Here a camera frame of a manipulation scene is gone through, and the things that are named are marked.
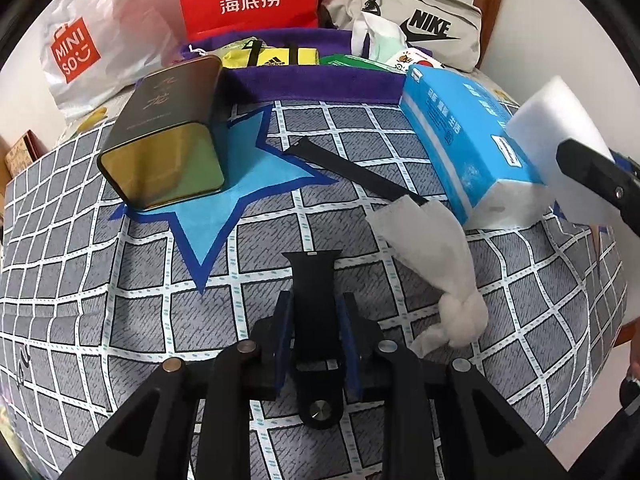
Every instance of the grid patterned blanket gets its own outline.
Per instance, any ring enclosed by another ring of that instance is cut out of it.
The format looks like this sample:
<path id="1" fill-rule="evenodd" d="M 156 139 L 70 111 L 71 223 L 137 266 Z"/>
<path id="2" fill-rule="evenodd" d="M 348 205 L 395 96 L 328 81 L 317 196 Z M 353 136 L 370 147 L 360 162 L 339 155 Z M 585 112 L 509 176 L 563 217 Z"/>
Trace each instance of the grid patterned blanket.
<path id="1" fill-rule="evenodd" d="M 338 292 L 354 292 L 361 313 L 399 344 L 438 321 L 440 293 L 395 261 L 365 220 L 385 200 L 335 175 L 331 186 L 251 204 L 200 294 L 166 222 L 109 220 L 120 200 L 95 157 L 110 124 L 60 146 L 6 192 L 0 383 L 25 452 L 47 478 L 158 363 L 213 358 L 268 316 L 290 286 L 283 251 L 342 249 Z M 397 107 L 276 101 L 268 142 L 284 150 L 301 136 L 446 202 Z M 468 232 L 489 326 L 468 348 L 429 356 L 470 359 L 543 440 L 575 415 L 622 323 L 620 257 L 611 231 L 600 238 L 598 273 L 591 231 L 551 212 L 526 230 Z M 300 424 L 289 383 L 276 402 L 251 409 L 252 478 L 379 477 L 379 403 L 349 404 L 324 432 Z M 434 439 L 439 448 L 437 428 Z"/>

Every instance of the tissue packet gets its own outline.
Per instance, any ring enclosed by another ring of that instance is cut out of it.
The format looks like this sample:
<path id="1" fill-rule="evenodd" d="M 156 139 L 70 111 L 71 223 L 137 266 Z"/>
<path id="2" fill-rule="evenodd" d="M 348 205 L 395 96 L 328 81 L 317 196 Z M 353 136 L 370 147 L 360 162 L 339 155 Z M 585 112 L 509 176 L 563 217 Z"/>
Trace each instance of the tissue packet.
<path id="1" fill-rule="evenodd" d="M 465 229 L 526 228 L 552 199 L 504 128 L 510 115 L 480 84 L 411 65 L 400 108 Z"/>

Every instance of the beige bag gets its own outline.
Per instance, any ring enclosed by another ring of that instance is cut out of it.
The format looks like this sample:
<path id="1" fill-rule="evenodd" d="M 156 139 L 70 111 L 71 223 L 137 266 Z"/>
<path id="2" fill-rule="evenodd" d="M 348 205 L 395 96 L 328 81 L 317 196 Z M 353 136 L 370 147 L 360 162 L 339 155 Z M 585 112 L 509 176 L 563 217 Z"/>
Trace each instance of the beige bag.
<path id="1" fill-rule="evenodd" d="M 53 0 L 39 22 L 40 64 L 67 122 L 178 57 L 174 34 L 144 0 Z"/>
<path id="2" fill-rule="evenodd" d="M 397 23 L 408 43 L 447 66 L 471 72 L 480 57 L 482 13 L 457 0 L 322 0 L 337 28 L 351 30 L 361 10 Z"/>

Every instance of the metal screw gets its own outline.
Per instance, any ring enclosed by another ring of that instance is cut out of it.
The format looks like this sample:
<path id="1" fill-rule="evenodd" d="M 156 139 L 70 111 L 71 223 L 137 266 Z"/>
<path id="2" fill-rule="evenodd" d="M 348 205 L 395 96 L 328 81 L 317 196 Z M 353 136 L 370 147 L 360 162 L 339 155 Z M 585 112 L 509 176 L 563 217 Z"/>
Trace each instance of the metal screw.
<path id="1" fill-rule="evenodd" d="M 251 341 L 250 339 L 242 339 L 241 342 L 238 343 L 238 351 L 241 354 L 250 354 L 256 348 L 255 341 Z"/>
<path id="2" fill-rule="evenodd" d="M 385 354 L 392 354 L 398 350 L 398 344 L 395 341 L 391 341 L 391 339 L 383 339 L 378 343 L 378 350 Z"/>
<path id="3" fill-rule="evenodd" d="M 471 370 L 471 363 L 466 359 L 454 359 L 453 360 L 453 369 L 457 372 L 468 372 Z"/>
<path id="4" fill-rule="evenodd" d="M 165 372 L 177 372 L 182 367 L 182 361 L 177 357 L 169 357 L 162 362 L 162 370 Z"/>
<path id="5" fill-rule="evenodd" d="M 320 422 L 327 420 L 331 416 L 331 412 L 331 405 L 326 400 L 315 400 L 309 406 L 311 418 Z"/>

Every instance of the black strap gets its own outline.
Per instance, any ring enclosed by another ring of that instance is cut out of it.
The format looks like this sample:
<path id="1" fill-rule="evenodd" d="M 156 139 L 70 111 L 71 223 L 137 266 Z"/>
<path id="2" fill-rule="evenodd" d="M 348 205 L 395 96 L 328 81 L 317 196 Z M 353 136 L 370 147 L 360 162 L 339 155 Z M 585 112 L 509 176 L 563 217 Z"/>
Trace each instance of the black strap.
<path id="1" fill-rule="evenodd" d="M 257 66 L 258 65 L 258 56 L 260 56 L 260 51 L 262 50 L 262 41 L 261 40 L 253 40 L 250 44 L 247 43 L 242 49 L 245 50 L 247 48 L 251 49 L 249 53 L 249 60 L 246 62 L 247 66 Z"/>
<path id="2" fill-rule="evenodd" d="M 364 2 L 364 7 L 362 7 L 363 12 L 370 12 L 371 14 L 376 14 L 378 16 L 380 13 L 380 6 L 378 5 L 376 0 L 367 0 Z"/>
<path id="3" fill-rule="evenodd" d="M 285 48 L 289 49 L 289 64 L 298 64 L 298 46 L 295 43 L 286 43 Z"/>
<path id="4" fill-rule="evenodd" d="M 387 200 L 394 201 L 402 198 L 404 195 L 408 195 L 417 205 L 427 203 L 427 199 L 417 193 L 409 191 L 407 188 L 373 171 L 358 166 L 354 162 L 342 158 L 340 155 L 321 148 L 308 139 L 300 139 L 293 146 L 290 146 L 285 153 L 304 158 L 307 162 L 317 164 L 326 170 L 343 176 L 347 180 L 360 184 L 363 188 Z"/>

